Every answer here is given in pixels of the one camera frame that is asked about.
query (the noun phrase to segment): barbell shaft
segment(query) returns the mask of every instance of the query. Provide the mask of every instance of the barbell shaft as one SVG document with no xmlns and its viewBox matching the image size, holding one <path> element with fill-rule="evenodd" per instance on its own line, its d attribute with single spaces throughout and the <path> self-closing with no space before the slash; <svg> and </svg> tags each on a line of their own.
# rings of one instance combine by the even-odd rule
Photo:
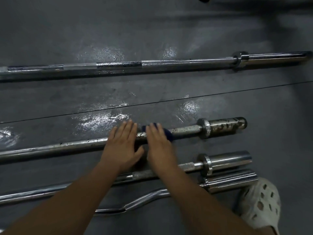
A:
<svg viewBox="0 0 313 235">
<path fill-rule="evenodd" d="M 182 71 L 213 68 L 238 68 L 246 65 L 299 63 L 309 60 L 311 51 L 250 55 L 236 52 L 232 57 L 217 59 L 148 60 L 107 63 L 74 63 L 42 66 L 0 67 L 0 81 L 53 79 L 58 77 L 77 78 L 91 75 L 139 74 L 160 71 Z"/>
<path fill-rule="evenodd" d="M 221 169 L 234 168 L 241 165 L 247 165 L 252 162 L 252 157 L 247 151 L 238 151 L 233 153 L 218 154 L 208 157 L 213 165 L 213 171 Z M 203 162 L 189 162 L 178 165 L 182 170 L 187 173 L 203 170 Z M 125 173 L 119 175 L 113 185 L 119 185 L 124 183 L 150 180 L 157 178 L 157 175 L 152 170 L 135 171 L 132 173 Z M 29 201 L 34 199 L 46 198 L 54 195 L 58 191 L 65 189 L 68 184 L 54 185 L 48 187 L 41 187 L 30 191 L 23 191 L 17 193 L 11 193 L 0 196 L 0 205 L 17 203 L 22 201 Z"/>
<path fill-rule="evenodd" d="M 238 189 L 255 184 L 258 181 L 258 176 L 252 170 L 246 169 L 237 172 L 217 175 L 210 178 L 204 178 L 204 182 L 199 186 L 208 190 L 209 193 L 219 193 L 231 189 Z M 160 198 L 170 197 L 167 189 L 159 189 L 152 191 L 120 208 L 97 209 L 95 214 L 117 214 L 134 210 L 138 207 L 146 205 Z"/>
<path fill-rule="evenodd" d="M 205 138 L 207 138 L 211 135 L 235 132 L 238 128 L 245 129 L 247 126 L 247 121 L 243 117 L 211 121 L 207 121 L 206 119 L 199 119 L 198 122 L 200 121 L 206 122 L 206 124 L 203 124 L 203 126 L 191 125 L 181 128 L 174 128 L 170 129 L 170 132 L 173 134 L 174 139 L 191 137 L 195 135 L 203 135 Z M 76 152 L 80 150 L 99 149 L 104 147 L 107 140 L 108 138 L 98 138 L 74 142 L 61 142 L 43 147 L 0 151 L 0 163 L 36 159 L 57 154 L 60 155 L 69 152 Z M 147 140 L 146 133 L 138 133 L 136 140 L 145 142 Z"/>
</svg>

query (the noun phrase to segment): foot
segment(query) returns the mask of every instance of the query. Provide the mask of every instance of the foot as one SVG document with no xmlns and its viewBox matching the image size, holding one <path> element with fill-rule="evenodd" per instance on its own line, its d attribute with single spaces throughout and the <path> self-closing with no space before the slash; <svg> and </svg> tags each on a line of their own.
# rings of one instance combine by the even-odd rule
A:
<svg viewBox="0 0 313 235">
<path fill-rule="evenodd" d="M 274 231 L 279 235 L 280 197 L 276 186 L 267 179 L 259 178 L 257 184 L 244 189 L 237 214 L 252 228 Z"/>
</svg>

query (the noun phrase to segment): person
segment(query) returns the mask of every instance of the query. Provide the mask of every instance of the person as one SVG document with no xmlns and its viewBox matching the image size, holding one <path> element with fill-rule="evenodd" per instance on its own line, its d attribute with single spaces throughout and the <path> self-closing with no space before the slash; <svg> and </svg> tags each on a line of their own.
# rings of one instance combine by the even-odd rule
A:
<svg viewBox="0 0 313 235">
<path fill-rule="evenodd" d="M 146 133 L 149 165 L 170 191 L 192 234 L 278 235 L 277 225 L 268 226 L 271 222 L 259 222 L 259 225 L 265 226 L 254 229 L 253 222 L 248 225 L 194 183 L 177 166 L 172 144 L 167 140 L 161 124 L 157 127 L 150 124 Z M 142 146 L 134 150 L 136 135 L 137 124 L 131 120 L 123 122 L 119 128 L 113 127 L 101 159 L 90 173 L 15 221 L 3 234 L 83 234 L 115 178 L 143 155 Z M 257 186 L 245 192 L 244 198 L 255 197 L 252 191 L 256 191 Z M 241 216 L 249 215 L 251 209 L 242 208 L 241 212 L 244 213 Z"/>
</svg>

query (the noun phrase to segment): floor seam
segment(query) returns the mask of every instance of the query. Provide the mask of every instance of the floor seam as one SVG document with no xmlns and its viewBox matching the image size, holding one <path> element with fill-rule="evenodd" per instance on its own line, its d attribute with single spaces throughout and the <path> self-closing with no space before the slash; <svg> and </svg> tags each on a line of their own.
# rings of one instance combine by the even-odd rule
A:
<svg viewBox="0 0 313 235">
<path fill-rule="evenodd" d="M 282 84 L 282 85 L 276 85 L 276 86 L 259 87 L 259 88 L 246 89 L 246 90 L 236 90 L 236 91 L 229 91 L 229 92 L 222 92 L 222 93 L 215 93 L 215 94 L 208 94 L 208 95 L 198 95 L 198 96 L 193 96 L 193 97 L 172 99 L 172 100 L 159 101 L 159 102 L 149 102 L 149 103 L 142 103 L 142 104 L 136 104 L 136 105 L 109 107 L 109 108 L 99 109 L 99 110 L 88 110 L 88 111 L 82 111 L 82 112 L 76 112 L 76 113 L 70 113 L 70 114 L 53 115 L 53 116 L 46 116 L 46 117 L 33 118 L 33 119 L 0 122 L 0 124 L 8 124 L 8 123 L 16 123 L 16 122 L 23 122 L 23 121 L 29 121 L 29 120 L 46 119 L 46 118 L 53 118 L 53 117 L 66 116 L 66 115 L 83 114 L 83 113 L 89 113 L 89 112 L 97 112 L 97 111 L 110 110 L 110 109 L 119 109 L 119 108 L 132 107 L 132 106 L 143 106 L 143 105 L 148 105 L 148 104 L 156 104 L 156 103 L 162 103 L 162 102 L 172 102 L 172 101 L 178 101 L 178 100 L 183 100 L 183 99 L 193 99 L 193 98 L 204 97 L 204 96 L 229 94 L 229 93 L 243 92 L 243 91 L 249 91 L 249 90 L 260 90 L 260 89 L 280 87 L 280 86 L 290 86 L 290 85 L 304 84 L 304 83 L 310 83 L 310 82 L 313 82 L 313 80 L 312 81 L 305 81 L 305 82 L 296 82 L 296 83 Z"/>
</svg>

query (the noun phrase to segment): wet floor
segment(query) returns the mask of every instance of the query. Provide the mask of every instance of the wet floor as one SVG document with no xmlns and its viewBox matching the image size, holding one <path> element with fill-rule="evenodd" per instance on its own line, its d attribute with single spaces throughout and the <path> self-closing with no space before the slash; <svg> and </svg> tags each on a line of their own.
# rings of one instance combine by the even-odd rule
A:
<svg viewBox="0 0 313 235">
<path fill-rule="evenodd" d="M 0 65 L 228 57 L 313 50 L 312 0 L 4 0 Z M 245 117 L 235 135 L 174 142 L 178 161 L 248 150 L 250 166 L 276 184 L 281 234 L 312 233 L 313 61 L 300 66 L 0 83 L 0 149 L 105 137 L 133 119 L 186 126 L 198 118 Z M 0 194 L 72 181 L 101 152 L 0 165 Z M 158 180 L 112 188 L 102 205 L 162 187 Z M 237 191 L 216 195 L 234 205 Z M 0 207 L 6 227 L 40 201 Z M 185 234 L 171 198 L 113 217 L 86 234 Z"/>
</svg>

